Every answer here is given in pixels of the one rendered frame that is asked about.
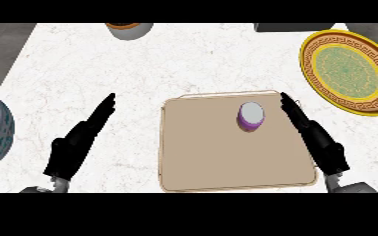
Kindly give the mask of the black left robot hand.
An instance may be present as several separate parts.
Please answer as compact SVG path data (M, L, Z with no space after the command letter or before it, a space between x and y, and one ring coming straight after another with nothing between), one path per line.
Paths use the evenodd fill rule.
M89 119L80 121L64 138L52 141L52 152L44 174L71 180L87 157L95 138L115 111L115 94L98 105Z

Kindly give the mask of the grey-blue round object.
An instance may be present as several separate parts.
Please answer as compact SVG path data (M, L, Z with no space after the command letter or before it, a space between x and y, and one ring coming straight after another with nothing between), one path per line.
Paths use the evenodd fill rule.
M6 104L0 101L0 160L9 153L15 135L15 120Z

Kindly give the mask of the yellow patterned plate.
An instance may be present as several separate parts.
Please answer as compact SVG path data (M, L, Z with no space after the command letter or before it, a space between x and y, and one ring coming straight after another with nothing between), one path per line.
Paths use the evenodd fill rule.
M321 97L344 111L378 116L378 44L346 30L322 30L298 54L304 78Z

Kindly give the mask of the grey appliance corner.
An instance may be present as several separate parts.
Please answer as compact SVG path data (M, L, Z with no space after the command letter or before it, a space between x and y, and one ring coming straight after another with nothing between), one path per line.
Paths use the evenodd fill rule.
M347 23L347 29L378 43L378 23Z

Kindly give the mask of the grey round pot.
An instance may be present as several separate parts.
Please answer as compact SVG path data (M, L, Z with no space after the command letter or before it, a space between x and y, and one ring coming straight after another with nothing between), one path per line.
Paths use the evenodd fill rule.
M152 23L108 23L106 27L120 40L136 40L151 31Z

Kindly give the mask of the beige square tray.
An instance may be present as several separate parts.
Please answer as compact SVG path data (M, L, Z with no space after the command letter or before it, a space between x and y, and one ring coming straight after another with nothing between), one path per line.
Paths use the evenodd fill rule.
M253 132L236 116L254 101L266 118ZM306 186L318 175L276 91L182 96L161 108L160 184L170 192Z

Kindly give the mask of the purple can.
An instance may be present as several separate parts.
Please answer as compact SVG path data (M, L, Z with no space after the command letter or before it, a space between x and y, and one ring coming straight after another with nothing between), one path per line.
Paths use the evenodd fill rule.
M245 131L256 131L264 122L264 109L257 102L247 102L238 111L238 123Z

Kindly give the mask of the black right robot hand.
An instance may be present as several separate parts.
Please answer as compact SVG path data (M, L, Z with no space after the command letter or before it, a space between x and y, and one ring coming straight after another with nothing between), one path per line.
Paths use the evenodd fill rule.
M322 172L331 176L350 169L344 146L332 139L321 124L310 120L285 92L281 93L282 110L301 135L313 161Z

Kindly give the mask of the dark grey block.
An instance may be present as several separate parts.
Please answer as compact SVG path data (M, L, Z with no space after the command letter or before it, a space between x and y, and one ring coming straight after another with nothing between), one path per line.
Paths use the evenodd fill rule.
M256 23L254 30L263 32L304 32L328 30L332 23Z

